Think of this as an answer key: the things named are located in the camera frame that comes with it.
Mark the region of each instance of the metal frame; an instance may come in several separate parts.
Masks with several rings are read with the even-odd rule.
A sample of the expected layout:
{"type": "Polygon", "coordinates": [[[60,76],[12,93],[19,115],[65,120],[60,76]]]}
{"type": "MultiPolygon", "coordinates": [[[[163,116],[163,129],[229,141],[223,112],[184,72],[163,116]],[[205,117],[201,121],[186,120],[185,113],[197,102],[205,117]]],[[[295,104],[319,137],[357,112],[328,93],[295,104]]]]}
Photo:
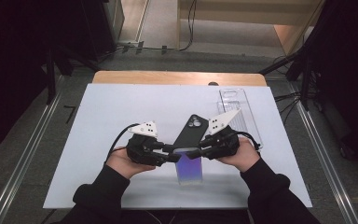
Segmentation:
{"type": "MultiPolygon", "coordinates": [[[[289,82],[289,89],[291,92],[298,91],[298,88],[293,85],[292,82],[289,82]]],[[[318,130],[316,129],[316,126],[312,120],[310,112],[307,111],[302,104],[297,104],[297,109],[310,136],[310,141],[315,148],[319,162],[324,169],[324,174],[326,175],[327,181],[330,184],[330,188],[333,191],[345,222],[348,224],[358,223],[358,216],[351,203],[351,198],[345,190],[345,187],[338,176],[334,164],[330,160],[327,150],[324,147],[322,138],[319,135],[318,130]]]]}
{"type": "Polygon", "coordinates": [[[42,113],[40,120],[38,121],[33,134],[31,135],[30,140],[28,141],[27,146],[25,147],[19,162],[16,165],[10,179],[7,181],[1,195],[0,195],[0,223],[3,223],[7,210],[10,207],[11,203],[16,196],[17,191],[20,188],[21,181],[23,180],[28,167],[36,153],[37,147],[39,146],[40,140],[45,133],[46,128],[50,122],[52,115],[57,107],[58,102],[60,101],[62,95],[62,87],[66,78],[60,76],[57,86],[58,92],[57,95],[53,98],[51,104],[46,105],[45,110],[42,113]]]}

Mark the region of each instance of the white board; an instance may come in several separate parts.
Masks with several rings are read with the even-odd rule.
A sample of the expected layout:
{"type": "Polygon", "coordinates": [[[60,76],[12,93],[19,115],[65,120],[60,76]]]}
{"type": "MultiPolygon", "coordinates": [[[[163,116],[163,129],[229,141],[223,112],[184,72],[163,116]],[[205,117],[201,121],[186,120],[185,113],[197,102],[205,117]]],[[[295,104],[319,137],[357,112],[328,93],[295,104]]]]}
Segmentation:
{"type": "MultiPolygon", "coordinates": [[[[221,89],[244,89],[263,141],[262,158],[275,173],[287,175],[290,190],[307,206],[310,197],[299,172],[269,87],[89,84],[52,179],[44,208],[71,208],[76,189],[92,183],[117,135],[128,125],[153,120],[158,140],[172,144],[192,114],[218,115],[221,89]]],[[[125,133],[117,147],[131,138],[125,133]]],[[[202,158],[203,182],[180,186],[175,165],[134,176],[123,208],[246,208],[249,190],[239,171],[202,158]]]]}

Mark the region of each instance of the black jacket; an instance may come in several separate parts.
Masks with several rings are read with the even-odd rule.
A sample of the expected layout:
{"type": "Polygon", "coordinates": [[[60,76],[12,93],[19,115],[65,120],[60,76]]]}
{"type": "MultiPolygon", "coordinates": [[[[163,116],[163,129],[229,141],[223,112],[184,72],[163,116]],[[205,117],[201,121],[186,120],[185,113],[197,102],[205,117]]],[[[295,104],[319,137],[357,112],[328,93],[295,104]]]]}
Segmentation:
{"type": "MultiPolygon", "coordinates": [[[[262,159],[241,177],[251,191],[248,206],[256,224],[319,223],[290,191],[289,178],[276,175],[262,159]]],[[[77,189],[75,207],[59,223],[120,223],[121,196],[129,184],[105,165],[94,183],[77,189]]]]}

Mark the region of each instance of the gray floor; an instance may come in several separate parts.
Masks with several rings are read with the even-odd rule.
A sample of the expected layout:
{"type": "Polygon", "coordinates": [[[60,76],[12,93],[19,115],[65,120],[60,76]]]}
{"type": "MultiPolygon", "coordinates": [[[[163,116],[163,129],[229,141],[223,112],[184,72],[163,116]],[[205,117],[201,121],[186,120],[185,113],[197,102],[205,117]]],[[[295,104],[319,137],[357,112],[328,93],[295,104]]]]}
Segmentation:
{"type": "MultiPolygon", "coordinates": [[[[217,34],[203,33],[201,27],[209,29],[208,24],[198,23],[198,26],[196,26],[196,29],[198,29],[197,38],[188,51],[168,51],[162,55],[160,51],[156,50],[143,50],[139,54],[136,54],[134,50],[129,50],[125,53],[116,53],[116,55],[103,61],[100,66],[104,70],[256,73],[272,64],[276,57],[282,55],[282,49],[280,49],[277,37],[271,31],[270,26],[250,24],[248,32],[239,34],[243,38],[230,38],[230,35],[226,35],[229,33],[228,30],[225,30],[224,33],[217,32],[217,34]]],[[[184,43],[186,42],[185,35],[183,35],[182,40],[184,43]]],[[[49,210],[43,209],[42,205],[48,192],[49,181],[54,175],[66,137],[74,120],[74,117],[72,117],[67,123],[71,109],[65,108],[65,106],[79,105],[83,92],[92,78],[93,72],[87,67],[78,67],[72,77],[64,78],[61,98],[36,148],[32,162],[22,179],[14,200],[8,207],[4,223],[40,223],[48,215],[49,210]]],[[[289,83],[277,72],[269,74],[267,81],[274,95],[290,92],[289,83]]],[[[27,147],[28,140],[31,138],[40,116],[46,109],[46,100],[47,93],[44,91],[34,100],[0,145],[0,195],[15,169],[21,153],[27,147]]],[[[291,100],[287,100],[279,102],[277,106],[284,108],[290,103],[291,100]]],[[[328,122],[312,103],[310,103],[310,114],[358,215],[358,161],[348,161],[340,156],[337,141],[328,122]]],[[[345,223],[324,169],[310,141],[309,133],[297,109],[289,115],[285,128],[301,174],[309,187],[309,194],[313,203],[313,208],[310,211],[322,223],[345,223]]],[[[58,211],[48,221],[59,220],[66,212],[58,211]]]]}

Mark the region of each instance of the floor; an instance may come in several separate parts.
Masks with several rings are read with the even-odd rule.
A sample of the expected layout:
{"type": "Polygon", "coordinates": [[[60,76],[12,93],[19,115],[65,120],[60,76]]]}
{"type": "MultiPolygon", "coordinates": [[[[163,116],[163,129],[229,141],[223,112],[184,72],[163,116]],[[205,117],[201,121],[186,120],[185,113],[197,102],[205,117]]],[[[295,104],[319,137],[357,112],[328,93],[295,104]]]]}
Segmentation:
{"type": "MultiPolygon", "coordinates": [[[[125,4],[126,1],[122,0],[122,2],[123,7],[128,6],[125,4]]],[[[122,43],[131,42],[136,45],[144,41],[144,47],[174,48],[176,34],[172,30],[176,26],[173,25],[173,19],[161,22],[161,13],[170,15],[174,11],[176,1],[139,2],[142,6],[138,8],[145,12],[144,18],[140,19],[143,22],[138,23],[138,27],[142,29],[123,37],[122,43]]],[[[183,47],[188,43],[189,33],[187,21],[182,21],[181,25],[183,33],[180,46],[183,47]]],[[[161,55],[160,52],[155,51],[143,50],[141,54],[137,54],[130,50],[108,58],[100,63],[100,66],[107,70],[155,69],[252,73],[283,55],[282,47],[271,25],[196,21],[193,44],[186,52],[161,55]]],[[[284,73],[284,71],[284,67],[280,69],[280,72],[284,73]]],[[[48,126],[41,128],[43,136],[34,136],[34,129],[39,127],[40,118],[46,116],[46,110],[52,109],[45,106],[45,92],[34,100],[33,105],[0,145],[0,197],[3,196],[7,183],[10,181],[16,183],[11,177],[18,167],[22,153],[29,151],[32,158],[23,167],[27,172],[21,176],[20,183],[13,184],[12,188],[7,189],[14,192],[13,197],[15,197],[6,203],[0,203],[4,214],[0,217],[0,223],[36,223],[43,220],[50,212],[42,209],[41,205],[75,118],[70,116],[72,107],[79,105],[87,83],[92,81],[92,72],[88,68],[79,67],[72,77],[61,77],[57,74],[57,78],[57,86],[62,91],[52,116],[47,118],[48,126]],[[28,145],[28,140],[31,138],[36,139],[35,146],[28,145]]],[[[274,95],[281,95],[295,91],[300,80],[289,83],[280,76],[279,72],[274,72],[267,76],[267,81],[274,95]]],[[[277,107],[283,109],[290,103],[290,100],[283,101],[278,103],[277,107]]],[[[288,117],[285,127],[304,181],[309,187],[314,206],[310,209],[311,212],[322,223],[358,223],[358,161],[348,161],[341,157],[335,136],[324,116],[315,106],[310,106],[310,111],[305,113],[301,106],[298,106],[288,117]],[[315,130],[307,126],[307,122],[312,123],[312,127],[316,127],[315,130]],[[321,161],[320,148],[322,154],[324,150],[328,156],[327,165],[333,164],[333,171],[342,188],[337,189],[337,186],[334,186],[337,180],[333,179],[336,182],[332,182],[331,174],[326,172],[323,166],[326,163],[321,161]],[[344,204],[345,208],[349,210],[353,208],[354,216],[348,215],[351,211],[344,211],[345,209],[342,210],[342,207],[338,206],[337,200],[345,195],[349,196],[351,202],[344,204]]],[[[58,211],[48,221],[60,220],[66,212],[58,211]]]]}

